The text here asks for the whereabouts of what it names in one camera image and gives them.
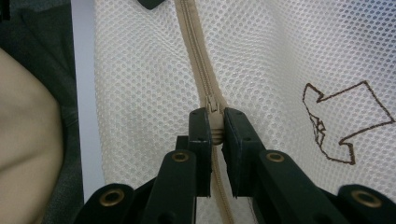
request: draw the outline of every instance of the gray fabric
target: gray fabric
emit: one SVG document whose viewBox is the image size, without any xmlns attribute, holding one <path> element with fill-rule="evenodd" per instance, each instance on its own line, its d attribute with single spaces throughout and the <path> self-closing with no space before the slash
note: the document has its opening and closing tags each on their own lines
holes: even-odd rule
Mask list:
<svg viewBox="0 0 396 224">
<path fill-rule="evenodd" d="M 30 8 L 34 11 L 42 11 L 67 3 L 70 3 L 70 0 L 10 0 L 9 12 L 12 18 L 18 15 L 21 8 Z"/>
<path fill-rule="evenodd" d="M 21 10 L 0 23 L 0 48 L 36 76 L 61 106 L 64 164 L 43 223 L 73 223 L 83 191 L 70 5 Z"/>
</svg>

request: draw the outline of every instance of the zipper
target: zipper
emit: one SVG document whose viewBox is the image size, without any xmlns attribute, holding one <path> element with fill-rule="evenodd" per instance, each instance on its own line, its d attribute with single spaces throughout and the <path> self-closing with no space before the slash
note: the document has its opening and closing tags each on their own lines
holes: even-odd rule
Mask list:
<svg viewBox="0 0 396 224">
<path fill-rule="evenodd" d="M 189 53 L 195 83 L 201 106 L 207 110 L 212 132 L 212 170 L 215 185 L 215 198 L 223 218 L 223 223 L 233 223 L 230 204 L 222 184 L 217 145 L 223 142 L 224 109 L 227 102 L 221 94 L 212 65 L 206 52 L 204 35 L 194 0 L 176 0 L 177 18 L 180 30 Z"/>
</svg>

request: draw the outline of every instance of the zipper teeth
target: zipper teeth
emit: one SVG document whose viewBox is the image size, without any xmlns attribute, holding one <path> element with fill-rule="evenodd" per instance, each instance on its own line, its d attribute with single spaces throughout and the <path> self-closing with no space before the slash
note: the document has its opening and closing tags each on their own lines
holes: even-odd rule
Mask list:
<svg viewBox="0 0 396 224">
<path fill-rule="evenodd" d="M 199 42 L 197 40 L 196 33 L 194 30 L 194 23 L 192 21 L 189 4 L 188 4 L 187 0 L 179 0 L 179 1 L 180 1 L 180 6 L 181 6 L 181 9 L 183 12 L 183 19 L 186 22 L 186 28 L 187 28 L 186 30 L 187 30 L 189 41 L 191 44 L 193 57 L 195 59 L 195 62 L 197 63 L 200 79 L 204 86 L 205 96 L 207 97 L 207 96 L 212 95 L 215 97 L 215 100 L 216 100 L 216 96 L 214 94 L 215 92 L 213 91 L 213 88 L 211 86 L 210 76 L 209 76 L 209 73 L 208 73 L 206 65 L 205 65 L 205 60 L 203 58 L 201 48 L 199 46 Z M 219 112 L 220 113 L 223 112 L 222 107 L 223 107 L 223 105 L 219 104 L 219 108 L 220 108 Z M 227 219 L 227 220 L 223 220 L 223 221 L 232 224 L 233 223 L 233 214 L 231 212 L 231 208 L 230 208 L 229 202 L 227 200 L 227 195 L 225 193 L 224 186 L 222 185 L 222 182 L 221 182 L 219 160 L 218 160 L 216 147 L 213 147 L 213 150 L 212 150 L 212 162 L 213 162 L 213 173 L 214 173 L 215 180 L 216 180 L 215 185 L 219 192 L 220 201 L 221 201 L 219 206 L 222 207 L 223 210 L 225 211 L 224 215 L 226 216 L 226 219 Z"/>
<path fill-rule="evenodd" d="M 193 55 L 194 55 L 195 61 L 198 64 L 199 75 L 200 75 L 200 78 L 201 78 L 202 83 L 204 85 L 205 95 L 206 96 L 213 95 L 214 91 L 212 89 L 212 86 L 210 85 L 210 77 L 209 77 L 209 74 L 207 72 L 205 61 L 204 61 L 204 59 L 202 57 L 201 49 L 199 47 L 197 47 L 197 46 L 199 46 L 199 44 L 198 44 L 198 41 L 196 39 L 195 30 L 193 28 L 194 24 L 193 24 L 192 19 L 191 19 L 189 5 L 188 5 L 187 1 L 185 1 L 185 0 L 180 0 L 180 2 L 181 2 L 181 6 L 183 8 L 184 20 L 188 24 L 187 32 L 189 33 L 189 40 L 190 40 L 190 43 L 191 43 L 191 46 L 192 46 L 192 51 L 193 51 Z"/>
<path fill-rule="evenodd" d="M 227 200 L 227 195 L 225 193 L 224 186 L 221 181 L 218 152 L 217 152 L 216 147 L 213 147 L 213 150 L 212 150 L 212 161 L 214 161 L 213 162 L 213 173 L 214 173 L 215 180 L 216 180 L 216 188 L 219 192 L 219 196 L 220 196 L 221 202 L 223 204 L 225 216 L 227 217 L 228 223 L 233 224 L 233 214 L 232 214 L 231 207 Z"/>
</svg>

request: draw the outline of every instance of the zipper pull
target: zipper pull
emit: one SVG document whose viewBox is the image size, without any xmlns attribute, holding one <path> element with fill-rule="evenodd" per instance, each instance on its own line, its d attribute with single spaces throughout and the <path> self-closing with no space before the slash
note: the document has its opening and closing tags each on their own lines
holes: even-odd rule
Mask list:
<svg viewBox="0 0 396 224">
<path fill-rule="evenodd" d="M 206 109 L 209 117 L 212 143 L 214 146 L 223 142 L 224 117 L 220 112 L 220 104 L 213 95 L 206 96 Z"/>
</svg>

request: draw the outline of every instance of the mesh netting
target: mesh netting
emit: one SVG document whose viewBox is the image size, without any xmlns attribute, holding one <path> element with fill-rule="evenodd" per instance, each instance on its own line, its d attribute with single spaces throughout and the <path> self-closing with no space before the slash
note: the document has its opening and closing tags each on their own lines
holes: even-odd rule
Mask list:
<svg viewBox="0 0 396 224">
<path fill-rule="evenodd" d="M 396 200 L 392 1 L 196 5 L 222 93 L 267 148 L 289 153 L 332 193 L 357 183 Z M 174 3 L 147 11 L 96 0 L 95 67 L 106 182 L 138 187 L 199 107 Z M 248 201 L 237 201 L 236 222 L 254 222 Z M 219 223 L 213 200 L 200 199 L 197 216 Z"/>
</svg>

